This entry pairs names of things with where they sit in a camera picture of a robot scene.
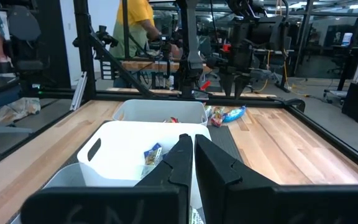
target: candy wrapper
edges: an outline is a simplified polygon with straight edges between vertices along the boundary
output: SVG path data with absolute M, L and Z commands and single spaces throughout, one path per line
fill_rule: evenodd
M 223 115 L 223 117 L 224 117 L 223 122 L 227 123 L 227 122 L 235 121 L 235 120 L 241 118 L 242 115 L 244 115 L 246 113 L 246 109 L 247 109 L 246 106 L 241 106 L 239 109 L 234 109 L 228 113 L 225 113 Z
M 164 120 L 163 123 L 179 123 L 179 120 L 177 118 L 171 117 L 170 119 Z
M 197 209 L 190 208 L 190 223 L 191 224 L 204 224 Z
M 224 119 L 223 111 L 224 111 L 224 107 L 222 107 L 222 106 L 217 106 L 217 107 L 213 108 L 213 113 L 212 113 L 212 118 L 211 118 L 212 125 L 214 125 L 216 127 L 222 126 L 223 119 Z
M 209 118 L 212 115 L 212 106 L 204 106 L 206 117 Z
M 144 152 L 145 167 L 142 172 L 142 179 L 149 174 L 155 166 L 157 166 L 162 160 L 162 147 L 159 143 L 155 144 L 154 147 Z

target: wooden table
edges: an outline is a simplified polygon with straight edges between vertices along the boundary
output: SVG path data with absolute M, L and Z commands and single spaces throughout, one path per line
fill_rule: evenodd
M 124 68 L 126 68 L 129 71 L 138 71 L 140 69 L 143 69 L 145 71 L 160 71 L 160 72 L 166 72 L 167 71 L 167 63 L 166 62 L 137 62 L 137 61 L 123 61 L 122 65 Z M 170 66 L 171 72 L 175 72 L 179 69 L 179 63 L 178 62 L 172 62 Z M 203 64 L 203 72 L 208 73 L 212 70 L 206 66 L 206 64 Z
M 0 223 L 111 119 L 120 104 L 90 101 L 1 161 Z M 248 108 L 228 127 L 243 162 L 279 184 L 358 184 L 358 166 L 285 110 Z

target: yellow shirt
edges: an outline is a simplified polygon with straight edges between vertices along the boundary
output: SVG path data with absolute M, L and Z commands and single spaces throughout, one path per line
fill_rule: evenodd
M 147 0 L 127 0 L 128 2 L 128 24 L 130 26 L 134 25 L 136 22 L 143 20 L 150 20 L 154 26 L 153 20 L 153 9 Z M 117 12 L 117 21 L 121 24 L 124 23 L 124 17 L 122 13 L 122 1 L 120 1 L 118 12 Z

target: white basket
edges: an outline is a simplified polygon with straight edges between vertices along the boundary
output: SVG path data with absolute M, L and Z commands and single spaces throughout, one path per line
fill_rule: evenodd
M 204 105 L 191 101 L 127 100 L 112 116 L 115 121 L 163 122 L 171 117 L 181 123 L 207 125 Z
M 117 186 L 117 180 L 133 180 L 126 181 L 130 183 L 127 186 L 135 185 L 141 179 L 145 164 L 144 152 L 159 143 L 163 153 L 166 153 L 179 141 L 181 134 L 191 136 L 193 148 L 196 134 L 211 139 L 208 128 L 200 124 L 133 121 L 110 121 L 103 124 L 77 154 L 85 184 L 93 187 L 114 187 Z M 94 150 L 92 148 L 97 142 L 100 143 L 99 149 L 89 161 L 88 153 Z M 194 161 L 193 159 L 191 206 L 200 208 L 202 204 Z

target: red part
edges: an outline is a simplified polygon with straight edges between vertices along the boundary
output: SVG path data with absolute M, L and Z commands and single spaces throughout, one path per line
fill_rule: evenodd
M 231 44 L 224 44 L 223 45 L 223 51 L 224 52 L 229 52 L 231 48 Z
M 209 87 L 210 84 L 211 84 L 211 81 L 207 81 L 207 82 L 201 87 L 201 90 L 207 89 L 207 87 Z

